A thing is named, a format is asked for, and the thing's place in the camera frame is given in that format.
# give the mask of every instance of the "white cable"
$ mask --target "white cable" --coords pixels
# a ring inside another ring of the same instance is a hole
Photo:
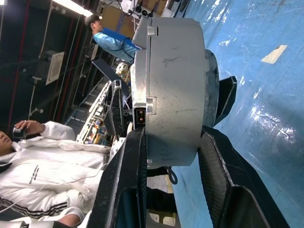
[[[133,122],[129,122],[128,129],[127,129],[127,135],[132,131],[132,128],[133,128]]]
[[[128,107],[128,110],[130,110],[130,107],[129,107],[128,103],[125,103],[125,105]]]
[[[131,95],[132,95],[132,93],[130,93],[130,95],[128,95],[128,97],[125,99],[125,101],[127,101]]]
[[[82,177],[82,178],[79,178],[79,179],[77,179],[77,180],[73,180],[73,181],[70,181],[70,182],[63,182],[63,183],[60,183],[60,184],[52,184],[52,186],[58,186],[58,185],[62,185],[62,184],[75,183],[75,182],[77,182],[77,181],[79,181],[79,180],[82,180],[82,179],[85,179],[85,178],[92,178],[92,177],[95,177],[95,176],[97,176],[97,175],[99,174],[100,170],[101,170],[105,165],[108,165],[108,164],[109,164],[109,163],[106,163],[106,164],[103,164],[103,165],[99,166],[99,167],[98,167],[98,172],[97,172],[94,176]],[[33,197],[33,196],[37,195],[37,194],[38,194],[39,192],[41,192],[41,191],[44,189],[44,187],[47,186],[47,185],[49,185],[49,184],[43,185],[43,186],[42,186],[37,192],[35,192],[34,194],[29,195],[29,196],[26,197],[26,198],[22,198],[21,200],[18,200],[17,202],[13,203],[12,205],[8,206],[7,208],[5,208],[5,209],[3,209],[3,210],[0,210],[0,213],[5,212],[6,210],[8,210],[8,209],[10,209],[11,207],[15,206],[17,203],[19,203],[19,202],[22,201],[22,200],[25,200],[25,199],[28,199],[28,198],[30,198],[30,197]]]
[[[75,98],[76,98],[76,94],[77,94],[77,90],[78,90],[79,83],[80,83],[80,80],[81,80],[82,71],[84,70],[84,66],[85,66],[85,62],[82,64],[82,68],[81,68],[81,71],[80,71],[80,77],[79,77],[77,88],[76,88],[76,91],[75,91],[75,94],[74,94],[74,97],[73,97],[73,101],[72,101],[72,107],[74,105],[74,101],[75,101]]]
[[[49,9],[48,9],[47,24],[46,24],[46,29],[44,31],[43,42],[42,42],[41,50],[40,50],[40,53],[39,53],[39,56],[38,56],[38,65],[37,65],[37,69],[36,69],[36,73],[35,73],[35,80],[34,80],[34,85],[33,85],[32,97],[31,97],[30,103],[29,103],[28,120],[29,120],[30,115],[32,113],[33,99],[34,99],[36,84],[37,84],[37,81],[38,81],[37,73],[38,73],[38,68],[39,68],[39,60],[41,59],[41,55],[43,53],[43,48],[44,48],[44,44],[45,44],[46,37],[47,37],[47,31],[48,31],[47,30],[48,29],[48,22],[49,22],[49,18],[51,16],[51,13],[52,13],[52,9],[53,9],[53,1],[51,0],[50,6],[49,6]]]
[[[134,32],[136,32],[136,20],[135,20],[135,16],[132,14],[132,17],[133,17],[133,20],[134,20]]]
[[[61,83],[61,87],[60,87],[60,91],[59,91],[59,95],[58,95],[58,99],[57,99],[57,104],[56,104],[55,111],[54,111],[53,121],[55,120],[56,110],[58,108],[58,103],[59,103],[60,95],[61,95],[61,92],[62,92],[62,86],[63,86],[63,83],[65,82],[65,77],[66,77],[66,72],[67,72],[67,65],[68,65],[68,61],[69,61],[70,56],[71,56],[71,52],[72,52],[75,36],[76,36],[76,33],[77,33],[77,28],[78,28],[79,20],[80,20],[80,15],[78,16],[78,21],[77,21],[77,25],[76,25],[76,29],[75,29],[75,33],[74,33],[74,37],[73,37],[73,41],[72,41],[72,45],[71,45],[71,48],[70,48],[70,52],[68,53],[65,73],[63,74],[63,79],[62,79],[62,83]]]
[[[1,41],[1,34],[2,34],[3,18],[4,18],[4,5],[2,6],[2,15],[1,15],[1,25],[0,25],[0,41]]]

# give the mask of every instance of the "blue mat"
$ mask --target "blue mat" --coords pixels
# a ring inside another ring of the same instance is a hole
[[[258,171],[290,227],[304,227],[304,1],[191,0],[185,17],[201,23],[220,78],[238,79],[233,109],[216,128]],[[274,64],[261,61],[280,45]],[[174,171],[182,227],[212,227],[197,158]]]

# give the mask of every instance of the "connector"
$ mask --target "connector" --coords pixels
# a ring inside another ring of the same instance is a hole
[[[146,125],[146,109],[135,108],[135,128],[144,127]]]

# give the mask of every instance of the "carbon fiber arm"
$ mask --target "carbon fiber arm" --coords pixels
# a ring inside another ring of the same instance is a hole
[[[255,169],[227,136],[203,127],[198,150],[201,181],[215,228],[287,228]]]

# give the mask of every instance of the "fluorescent light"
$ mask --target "fluorescent light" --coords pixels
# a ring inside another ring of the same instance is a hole
[[[92,12],[90,12],[90,11],[88,11],[88,10],[86,10],[86,9],[85,9],[85,11],[84,11],[84,13],[83,13],[83,15],[84,15],[85,17],[90,17],[92,14],[93,14]]]
[[[76,4],[75,2],[73,2],[71,0],[53,0],[53,1],[64,7],[67,7],[68,9],[70,9],[76,13],[82,14],[85,17],[89,17],[93,14],[92,12],[84,9],[83,7],[79,6],[78,4]]]
[[[0,0],[0,6],[4,6],[7,5],[7,1],[6,0]]]

